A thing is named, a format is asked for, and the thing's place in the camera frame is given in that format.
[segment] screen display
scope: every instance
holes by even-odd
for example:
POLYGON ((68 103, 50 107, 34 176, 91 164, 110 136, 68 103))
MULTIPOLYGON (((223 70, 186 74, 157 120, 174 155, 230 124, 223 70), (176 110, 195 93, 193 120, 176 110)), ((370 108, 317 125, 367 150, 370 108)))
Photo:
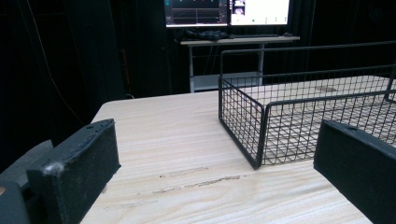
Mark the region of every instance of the screen display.
POLYGON ((288 23, 290 0, 229 0, 231 25, 288 23))
POLYGON ((166 27, 226 26, 228 0, 164 0, 166 27))

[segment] light wood grain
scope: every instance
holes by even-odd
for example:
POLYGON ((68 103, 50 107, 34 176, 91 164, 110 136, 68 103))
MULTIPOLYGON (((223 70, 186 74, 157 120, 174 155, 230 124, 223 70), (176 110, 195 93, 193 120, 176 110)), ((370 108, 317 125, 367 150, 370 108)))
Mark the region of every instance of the light wood grain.
POLYGON ((369 223, 312 161, 254 171, 216 91, 110 102, 121 168, 82 223, 369 223))

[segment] wire mesh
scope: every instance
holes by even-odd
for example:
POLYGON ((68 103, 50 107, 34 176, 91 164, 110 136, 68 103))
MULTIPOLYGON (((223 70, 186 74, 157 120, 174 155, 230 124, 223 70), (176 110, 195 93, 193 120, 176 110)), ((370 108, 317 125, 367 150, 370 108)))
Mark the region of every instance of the wire mesh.
POLYGON ((254 168, 313 158, 323 119, 394 144, 394 72, 386 65, 220 77, 219 119, 254 168))

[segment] scratch on table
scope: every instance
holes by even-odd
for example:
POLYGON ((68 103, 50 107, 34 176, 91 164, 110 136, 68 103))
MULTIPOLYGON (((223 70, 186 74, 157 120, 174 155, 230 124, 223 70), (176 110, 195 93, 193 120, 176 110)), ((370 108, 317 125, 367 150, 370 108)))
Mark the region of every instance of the scratch on table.
POLYGON ((208 167, 199 167, 199 168, 194 168, 194 169, 189 169, 189 170, 184 170, 184 171, 177 171, 177 172, 172 172, 169 173, 168 175, 160 175, 160 177, 175 177, 175 176, 180 176, 180 175, 189 175, 189 174, 193 174, 196 172, 200 172, 200 171, 206 171, 209 170, 208 167))
POLYGON ((137 203, 122 203, 122 204, 114 204, 110 206, 106 206, 103 209, 105 211, 110 211, 110 210, 115 210, 115 209, 120 209, 120 208, 135 208, 139 206, 145 206, 149 205, 152 203, 157 203, 158 201, 143 201, 143 202, 137 202, 137 203))
POLYGON ((193 185, 186 185, 184 186, 185 188, 194 188, 194 187, 202 187, 202 186, 207 186, 207 185, 212 185, 212 184, 216 184, 219 183, 220 181, 223 180, 237 180, 240 178, 240 175, 236 175, 236 176, 226 176, 220 179, 216 179, 216 180, 209 180, 209 181, 205 181, 205 182, 201 182, 201 183, 197 183, 197 184, 193 184, 193 185))
POLYGON ((152 191, 153 194, 160 194, 160 193, 167 193, 170 191, 174 191, 174 190, 181 190, 181 187, 174 187, 171 189, 162 189, 162 190, 158 190, 158 191, 152 191))

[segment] black backdrop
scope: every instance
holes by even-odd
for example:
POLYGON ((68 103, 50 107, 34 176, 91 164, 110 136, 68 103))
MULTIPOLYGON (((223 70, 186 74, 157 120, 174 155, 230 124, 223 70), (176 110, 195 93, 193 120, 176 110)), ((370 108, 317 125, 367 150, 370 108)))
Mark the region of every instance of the black backdrop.
MULTIPOLYGON (((301 37, 269 48, 391 40, 396 39, 395 4, 290 0, 287 26, 221 30, 301 37)), ((57 145, 91 122, 104 102, 131 94, 140 98, 189 92, 188 50, 174 41, 179 30, 166 29, 163 0, 0 0, 0 171, 41 141, 52 139, 57 145)), ((216 74, 217 56, 229 48, 234 47, 221 47, 218 54, 198 49, 196 73, 216 74)), ((250 59, 242 60, 251 66, 250 59)), ((265 72, 394 60, 395 48, 266 53, 265 72)), ((230 65, 226 72, 239 69, 246 68, 230 65)))

